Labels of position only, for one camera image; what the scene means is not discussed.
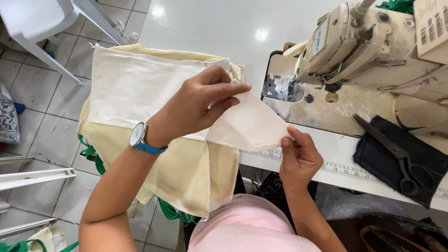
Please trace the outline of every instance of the barcode label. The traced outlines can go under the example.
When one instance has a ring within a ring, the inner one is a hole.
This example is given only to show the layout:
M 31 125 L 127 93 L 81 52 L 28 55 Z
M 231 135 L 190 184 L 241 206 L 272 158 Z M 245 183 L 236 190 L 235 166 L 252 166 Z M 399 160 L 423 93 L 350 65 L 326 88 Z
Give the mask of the barcode label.
M 437 31 L 437 38 L 440 38 L 444 34 L 442 30 L 442 20 L 440 19 L 440 14 L 437 13 L 435 16 L 435 30 Z
M 422 45 L 427 43 L 426 41 L 426 27 L 420 30 L 420 37 L 422 38 Z
M 432 25 L 432 18 L 428 19 L 428 32 L 429 32 L 429 42 L 435 40 L 434 26 Z
M 444 6 L 445 31 L 448 32 L 448 6 Z

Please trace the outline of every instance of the fingernail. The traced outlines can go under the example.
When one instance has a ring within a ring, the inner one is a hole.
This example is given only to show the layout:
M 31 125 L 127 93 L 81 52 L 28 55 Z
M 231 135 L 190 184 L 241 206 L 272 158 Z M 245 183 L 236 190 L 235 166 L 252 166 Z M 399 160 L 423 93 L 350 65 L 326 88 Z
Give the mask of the fingernail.
M 232 105 L 232 106 L 235 106 L 235 105 L 237 105 L 237 104 L 239 104 L 239 103 L 240 103 L 240 100 L 238 100 L 238 99 L 234 99 L 234 100 L 232 101 L 231 105 Z
M 287 146 L 289 146 L 290 144 L 291 144 L 291 141 L 290 141 L 288 138 L 283 138 L 283 139 L 281 140 L 281 145 L 282 145 L 282 146 L 287 147 Z

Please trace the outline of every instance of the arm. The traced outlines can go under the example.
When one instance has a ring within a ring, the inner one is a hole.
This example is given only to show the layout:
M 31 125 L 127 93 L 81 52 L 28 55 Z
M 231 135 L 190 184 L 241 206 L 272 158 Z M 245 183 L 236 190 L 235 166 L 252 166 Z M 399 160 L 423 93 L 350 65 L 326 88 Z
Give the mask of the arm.
M 309 134 L 293 126 L 288 126 L 288 132 L 295 142 L 288 138 L 281 141 L 280 178 L 297 234 L 312 241 L 323 252 L 347 252 L 307 190 L 308 183 L 322 166 L 323 158 Z
M 232 96 L 250 85 L 230 83 L 221 66 L 186 80 L 179 91 L 147 124 L 145 142 L 155 148 L 213 125 L 233 105 Z M 79 226 L 81 252 L 137 251 L 126 210 L 137 195 L 158 155 L 127 146 L 95 186 Z

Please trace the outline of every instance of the person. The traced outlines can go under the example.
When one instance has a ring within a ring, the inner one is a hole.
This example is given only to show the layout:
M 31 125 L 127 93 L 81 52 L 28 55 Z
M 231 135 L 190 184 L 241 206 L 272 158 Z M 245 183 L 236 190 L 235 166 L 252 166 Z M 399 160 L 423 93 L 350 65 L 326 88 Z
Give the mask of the person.
M 228 108 L 240 103 L 233 96 L 251 89 L 248 84 L 230 82 L 220 66 L 184 81 L 147 121 L 145 143 L 162 149 L 175 138 L 213 125 Z M 235 194 L 230 204 L 210 213 L 207 220 L 185 224 L 188 251 L 346 251 L 307 189 L 323 159 L 308 134 L 293 126 L 288 126 L 288 132 L 294 141 L 281 139 L 280 172 L 268 176 L 268 184 L 257 191 L 259 196 Z M 115 159 L 82 214 L 81 252 L 137 251 L 126 210 L 157 157 L 127 146 Z M 277 194 L 271 197 L 267 188 Z

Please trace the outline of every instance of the industrial sewing machine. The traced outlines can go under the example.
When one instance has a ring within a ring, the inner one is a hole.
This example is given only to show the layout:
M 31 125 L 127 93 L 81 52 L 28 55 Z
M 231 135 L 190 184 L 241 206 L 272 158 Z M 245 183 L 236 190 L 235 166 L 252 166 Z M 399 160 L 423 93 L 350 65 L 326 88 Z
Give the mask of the industrial sewing machine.
M 357 112 L 448 139 L 447 66 L 418 57 L 426 37 L 413 15 L 373 2 L 340 4 L 307 42 L 271 55 L 263 101 L 288 122 L 338 133 L 361 133 L 347 116 Z

